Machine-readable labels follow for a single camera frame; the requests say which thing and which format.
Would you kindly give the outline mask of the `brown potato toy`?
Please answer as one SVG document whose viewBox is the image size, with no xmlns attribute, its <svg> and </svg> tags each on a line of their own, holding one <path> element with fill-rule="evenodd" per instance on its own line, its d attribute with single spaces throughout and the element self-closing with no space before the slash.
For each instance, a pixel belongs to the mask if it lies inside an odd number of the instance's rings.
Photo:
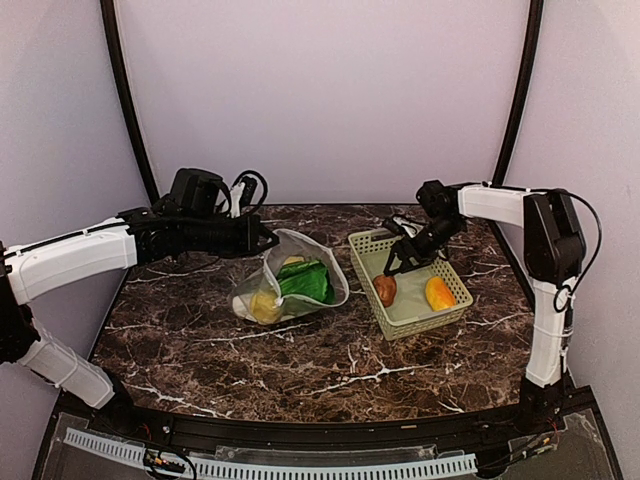
<svg viewBox="0 0 640 480">
<path fill-rule="evenodd" d="M 373 279 L 373 285 L 381 304 L 385 308 L 390 307 L 397 295 L 398 287 L 395 278 L 381 274 Z"/>
</svg>

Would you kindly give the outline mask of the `pale yellow bread toy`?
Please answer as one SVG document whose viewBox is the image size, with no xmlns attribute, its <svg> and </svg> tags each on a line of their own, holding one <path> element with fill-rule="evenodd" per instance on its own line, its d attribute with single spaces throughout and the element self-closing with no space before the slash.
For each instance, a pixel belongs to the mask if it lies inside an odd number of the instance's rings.
<svg viewBox="0 0 640 480">
<path fill-rule="evenodd" d="M 283 266 L 294 264 L 294 263 L 301 263 L 304 261 L 305 261 L 305 258 L 302 256 L 290 256 L 284 261 Z"/>
</svg>

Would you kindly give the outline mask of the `clear zip top bag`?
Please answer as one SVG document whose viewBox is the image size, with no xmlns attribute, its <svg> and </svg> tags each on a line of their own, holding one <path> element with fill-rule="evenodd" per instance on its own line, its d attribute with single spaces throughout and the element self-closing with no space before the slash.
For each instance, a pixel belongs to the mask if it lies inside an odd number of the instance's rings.
<svg viewBox="0 0 640 480">
<path fill-rule="evenodd" d="M 264 254 L 261 267 L 232 291 L 237 317 L 275 325 L 346 303 L 349 282 L 330 248 L 294 230 L 275 234 L 278 244 Z"/>
</svg>

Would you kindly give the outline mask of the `beige plastic basket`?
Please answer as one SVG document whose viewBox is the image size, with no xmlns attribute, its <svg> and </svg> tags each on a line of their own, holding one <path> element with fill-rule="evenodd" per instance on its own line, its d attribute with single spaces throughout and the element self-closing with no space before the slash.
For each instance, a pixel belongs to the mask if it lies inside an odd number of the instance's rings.
<svg viewBox="0 0 640 480">
<path fill-rule="evenodd" d="M 383 336 L 392 341 L 460 320 L 474 299 L 450 263 L 441 259 L 405 274 L 395 276 L 397 291 L 393 303 L 385 307 L 373 280 L 383 273 L 397 238 L 383 230 L 368 230 L 348 236 L 350 258 Z M 455 304 L 435 311 L 427 301 L 427 282 L 443 280 L 455 298 Z"/>
</svg>

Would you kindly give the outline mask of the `green bok choy toy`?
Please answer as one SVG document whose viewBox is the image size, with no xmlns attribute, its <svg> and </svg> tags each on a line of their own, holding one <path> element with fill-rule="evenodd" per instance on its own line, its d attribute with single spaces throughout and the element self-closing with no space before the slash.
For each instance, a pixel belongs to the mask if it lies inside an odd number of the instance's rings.
<svg viewBox="0 0 640 480">
<path fill-rule="evenodd" d="M 283 296 L 302 295 L 323 304 L 331 304 L 335 300 L 329 269 L 320 260 L 283 266 L 276 279 Z"/>
</svg>

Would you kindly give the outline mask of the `yellow round bun toy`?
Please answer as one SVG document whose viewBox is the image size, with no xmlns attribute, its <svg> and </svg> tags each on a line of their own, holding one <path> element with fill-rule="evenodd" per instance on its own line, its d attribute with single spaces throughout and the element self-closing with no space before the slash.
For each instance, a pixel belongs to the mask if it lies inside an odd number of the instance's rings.
<svg viewBox="0 0 640 480">
<path fill-rule="evenodd" d="M 250 300 L 251 316 L 261 325 L 276 323 L 281 317 L 279 297 L 274 291 L 257 291 Z"/>
</svg>

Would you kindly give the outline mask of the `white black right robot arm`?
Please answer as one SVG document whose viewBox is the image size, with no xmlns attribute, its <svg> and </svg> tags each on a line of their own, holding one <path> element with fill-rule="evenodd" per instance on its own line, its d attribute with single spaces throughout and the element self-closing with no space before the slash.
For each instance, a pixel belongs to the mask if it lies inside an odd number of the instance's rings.
<svg viewBox="0 0 640 480">
<path fill-rule="evenodd" d="M 561 410 L 565 397 L 573 295 L 586 271 L 586 242 L 573 197 L 563 189 L 489 183 L 446 186 L 431 180 L 423 183 L 416 199 L 428 223 L 401 215 L 382 223 L 397 237 L 384 266 L 386 276 L 432 264 L 471 218 L 523 231 L 523 258 L 534 292 L 534 323 L 530 357 L 510 424 L 517 432 L 530 434 Z"/>
</svg>

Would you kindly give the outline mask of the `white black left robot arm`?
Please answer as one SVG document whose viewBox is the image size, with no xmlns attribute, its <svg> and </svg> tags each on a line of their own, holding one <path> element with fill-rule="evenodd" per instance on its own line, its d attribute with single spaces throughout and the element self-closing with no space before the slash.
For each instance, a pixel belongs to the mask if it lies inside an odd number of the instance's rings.
<svg viewBox="0 0 640 480">
<path fill-rule="evenodd" d="M 1 361 L 17 363 L 81 400 L 120 436 L 141 427 L 121 381 L 52 336 L 33 316 L 34 299 L 109 271 L 182 254 L 217 259 L 256 256 L 279 242 L 258 214 L 265 178 L 241 172 L 231 185 L 217 174 L 177 171 L 151 207 L 126 210 L 88 228 L 1 249 Z"/>
</svg>

